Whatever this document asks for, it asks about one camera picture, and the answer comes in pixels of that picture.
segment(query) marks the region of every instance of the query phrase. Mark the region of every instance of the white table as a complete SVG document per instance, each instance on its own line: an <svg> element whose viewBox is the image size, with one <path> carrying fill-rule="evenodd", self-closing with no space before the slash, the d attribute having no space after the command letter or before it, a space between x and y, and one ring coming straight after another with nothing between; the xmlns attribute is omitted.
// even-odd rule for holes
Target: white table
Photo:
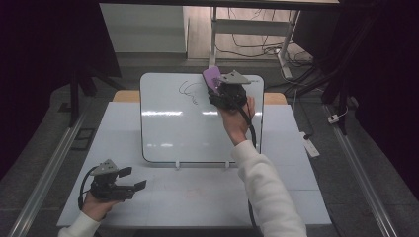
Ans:
<svg viewBox="0 0 419 237"><path fill-rule="evenodd" d="M118 204L103 225L118 228L250 227L247 196L237 168L221 165L150 163L142 156L140 103L109 103L58 226L71 225L79 214L77 197L88 170L107 159L132 174L118 185L147 180L145 190ZM262 153L277 167L305 224L330 224L321 192L302 145L293 112L287 105L264 105ZM90 177L85 190L92 182Z"/></svg>

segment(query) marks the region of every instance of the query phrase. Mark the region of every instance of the white sleeve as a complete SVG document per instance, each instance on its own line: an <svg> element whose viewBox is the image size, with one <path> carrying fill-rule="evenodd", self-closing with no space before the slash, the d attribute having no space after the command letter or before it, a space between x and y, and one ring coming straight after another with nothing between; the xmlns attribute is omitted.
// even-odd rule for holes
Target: white sleeve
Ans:
<svg viewBox="0 0 419 237"><path fill-rule="evenodd" d="M231 156L237 162L238 175L264 236L306 236L305 225L272 162L259 154L249 140L236 145Z"/></svg>
<svg viewBox="0 0 419 237"><path fill-rule="evenodd" d="M100 225L101 222L80 211L80 215L70 227L59 230L58 237L92 237Z"/></svg>

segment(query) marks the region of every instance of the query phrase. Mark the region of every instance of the aluminum rail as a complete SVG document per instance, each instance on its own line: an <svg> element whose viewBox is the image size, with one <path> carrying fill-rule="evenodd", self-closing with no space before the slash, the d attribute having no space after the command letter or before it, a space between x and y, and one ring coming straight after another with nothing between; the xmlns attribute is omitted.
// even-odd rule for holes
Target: aluminum rail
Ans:
<svg viewBox="0 0 419 237"><path fill-rule="evenodd" d="M79 119L72 127L69 127L65 130L58 146L52 154L51 159L43 170L37 185L35 186L30 197L28 198L28 201L19 214L19 217L13 225L12 230L8 235L9 237L23 237L28 234L31 225L41 208L43 200L45 199L49 188L55 180L56 174L58 173L58 170L61 167L61 164L64 161L67 152L71 147L71 143L77 135L77 132L83 123L91 104L92 99L88 98Z"/></svg>
<svg viewBox="0 0 419 237"><path fill-rule="evenodd" d="M327 106L323 106L325 113L328 116L331 116L331 113ZM376 190L373 187L364 167L358 158L357 152L351 144L348 136L344 135L337 125L333 125L334 132L336 137L345 153L346 158L348 159L349 165L351 166L352 172L354 173L355 178L360 185L364 197L367 200L367 203L372 209L373 215L376 218L379 229L381 230L382 236L384 237L397 237L397 231L395 230L393 223L388 216L388 213L385 210L384 205L382 204L381 199L379 198Z"/></svg>

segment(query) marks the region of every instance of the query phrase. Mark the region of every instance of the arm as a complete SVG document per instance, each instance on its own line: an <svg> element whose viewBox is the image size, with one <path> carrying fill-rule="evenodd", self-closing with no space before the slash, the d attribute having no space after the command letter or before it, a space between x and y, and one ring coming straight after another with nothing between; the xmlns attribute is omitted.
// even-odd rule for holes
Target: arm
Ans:
<svg viewBox="0 0 419 237"><path fill-rule="evenodd" d="M91 237L101 225L101 220L106 213L111 211L112 206L119 203L118 200L101 202L87 193L84 200L82 211L76 221L68 227L62 228L58 232L58 237Z"/></svg>
<svg viewBox="0 0 419 237"><path fill-rule="evenodd" d="M247 102L249 109L244 106L243 110L253 117L254 99L248 98ZM219 111L224 128L235 146L231 155L237 162L238 175L244 182L246 194L259 217L264 236L306 236L305 225L275 166L246 139L248 125L242 115L238 111Z"/></svg>

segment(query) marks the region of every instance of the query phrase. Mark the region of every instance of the black curtain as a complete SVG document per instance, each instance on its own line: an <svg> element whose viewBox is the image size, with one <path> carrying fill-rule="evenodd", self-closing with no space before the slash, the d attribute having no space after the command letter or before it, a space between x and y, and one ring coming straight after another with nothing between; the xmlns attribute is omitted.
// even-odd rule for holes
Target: black curtain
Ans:
<svg viewBox="0 0 419 237"><path fill-rule="evenodd" d="M3 177L42 121L52 91L85 66L121 73L96 1L2 1L0 32Z"/></svg>
<svg viewBox="0 0 419 237"><path fill-rule="evenodd" d="M359 102L356 117L361 126L419 198L419 9L415 5L385 1L352 61L349 91Z"/></svg>

